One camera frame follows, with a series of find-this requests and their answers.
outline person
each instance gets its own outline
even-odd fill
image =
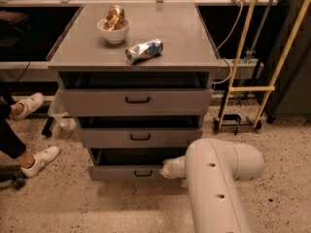
[[[11,95],[5,96],[4,93],[1,89],[0,95],[5,101],[0,100],[0,150],[21,165],[20,169],[26,177],[34,177],[45,165],[57,158],[60,149],[50,147],[35,154],[30,153],[11,128],[7,118],[14,121],[23,120],[42,106],[44,96],[35,93],[15,103]]]

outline silver can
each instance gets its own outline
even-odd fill
[[[125,51],[126,59],[130,64],[138,60],[152,58],[163,51],[163,42],[159,39],[154,39],[147,43],[138,44]]]

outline black pants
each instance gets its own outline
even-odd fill
[[[24,153],[26,145],[19,139],[6,121],[6,117],[8,117],[11,112],[11,106],[8,104],[13,104],[15,102],[12,100],[11,95],[8,95],[7,91],[1,87],[0,95],[7,102],[0,101],[0,150],[15,159]]]

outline foot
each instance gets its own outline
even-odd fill
[[[36,110],[38,110],[43,102],[45,101],[44,96],[41,93],[35,93],[26,99],[21,99],[18,104],[23,106],[23,111],[19,115],[11,115],[10,118],[12,120],[23,120],[25,117],[29,116]]]
[[[34,177],[47,164],[52,162],[60,153],[59,147],[50,147],[34,154],[35,162],[30,168],[21,167],[21,171],[28,178]]]

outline ladder rung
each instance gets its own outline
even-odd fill
[[[229,91],[239,92],[239,91],[273,91],[274,86],[244,86],[244,87],[230,87]]]

